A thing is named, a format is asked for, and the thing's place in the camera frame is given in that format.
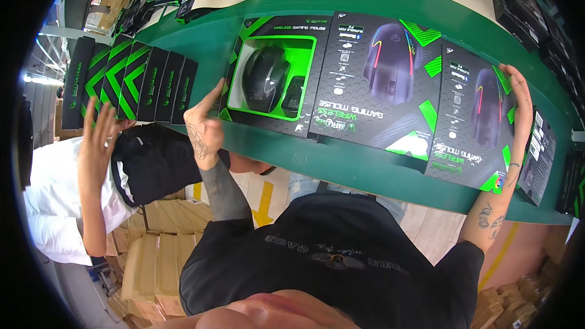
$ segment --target barcode label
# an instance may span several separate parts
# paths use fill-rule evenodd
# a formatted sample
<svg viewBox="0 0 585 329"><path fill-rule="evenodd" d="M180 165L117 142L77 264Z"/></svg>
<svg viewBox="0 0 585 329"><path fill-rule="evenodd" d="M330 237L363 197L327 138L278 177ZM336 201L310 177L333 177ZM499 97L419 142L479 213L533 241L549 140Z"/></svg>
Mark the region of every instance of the barcode label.
<svg viewBox="0 0 585 329"><path fill-rule="evenodd" d="M542 128L542 117L541 115L537 112L537 116L536 116L536 121L537 121L537 125Z"/></svg>

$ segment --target black and green box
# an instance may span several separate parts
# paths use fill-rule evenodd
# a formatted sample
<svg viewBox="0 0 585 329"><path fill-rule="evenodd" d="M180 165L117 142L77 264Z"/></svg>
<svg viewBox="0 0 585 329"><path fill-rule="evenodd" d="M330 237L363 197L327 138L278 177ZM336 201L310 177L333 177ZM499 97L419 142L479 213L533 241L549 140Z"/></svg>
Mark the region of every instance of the black and green box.
<svg viewBox="0 0 585 329"><path fill-rule="evenodd" d="M152 122L156 111L158 90L163 80L168 51L158 47L150 48L146 71L142 81L142 91L138 95L138 113L136 121Z"/></svg>
<svg viewBox="0 0 585 329"><path fill-rule="evenodd" d="M78 129L83 123L81 93L94 43L95 40L90 37L77 39L63 91L62 129Z"/></svg>
<svg viewBox="0 0 585 329"><path fill-rule="evenodd" d="M99 96L101 104L108 101L114 108L118 108L124 70L126 69L126 62L133 42L132 37L122 34L118 35L114 40L112 50L108 56L108 65L106 66L102 91Z"/></svg>
<svg viewBox="0 0 585 329"><path fill-rule="evenodd" d="M163 80L158 91L158 100L156 102L156 112L154 120L157 122L170 122L172 118L172 108L174 107L179 79L181 78L181 68L185 56L174 51L169 52Z"/></svg>
<svg viewBox="0 0 585 329"><path fill-rule="evenodd" d="M108 57L112 48L105 44L95 44L91 53L90 65L85 74L85 84L81 94L81 115L85 117L90 97L98 97L95 102L94 122L98 120L99 95L102 92L102 83L106 74Z"/></svg>
<svg viewBox="0 0 585 329"><path fill-rule="evenodd" d="M191 99L191 91L193 90L193 83L195 75L197 74L197 66L199 64L191 59L185 59L183 69L181 70L181 78L179 80L179 91L175 97L174 109L172 111L172 125L184 125L183 114L189 109L189 100Z"/></svg>
<svg viewBox="0 0 585 329"><path fill-rule="evenodd" d="M136 119L138 95L142 90L149 54L150 46L134 41L126 62L126 71L120 92L120 104L118 105L118 118L120 120Z"/></svg>

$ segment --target computer mouse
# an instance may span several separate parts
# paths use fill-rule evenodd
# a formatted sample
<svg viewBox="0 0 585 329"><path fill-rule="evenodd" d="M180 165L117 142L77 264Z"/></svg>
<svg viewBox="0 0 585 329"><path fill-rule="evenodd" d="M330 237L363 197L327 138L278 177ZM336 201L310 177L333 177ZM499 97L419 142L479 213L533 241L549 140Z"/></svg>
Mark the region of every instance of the computer mouse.
<svg viewBox="0 0 585 329"><path fill-rule="evenodd" d="M372 96L400 104L413 97L413 72L420 65L419 43L398 23L380 26L370 43L364 77Z"/></svg>
<svg viewBox="0 0 585 329"><path fill-rule="evenodd" d="M246 62L242 90L252 111L270 113L282 98L290 63L284 50L267 46L255 50Z"/></svg>
<svg viewBox="0 0 585 329"><path fill-rule="evenodd" d="M500 141L502 95L498 77L492 69L479 71L472 108L473 136L480 144L495 148Z"/></svg>

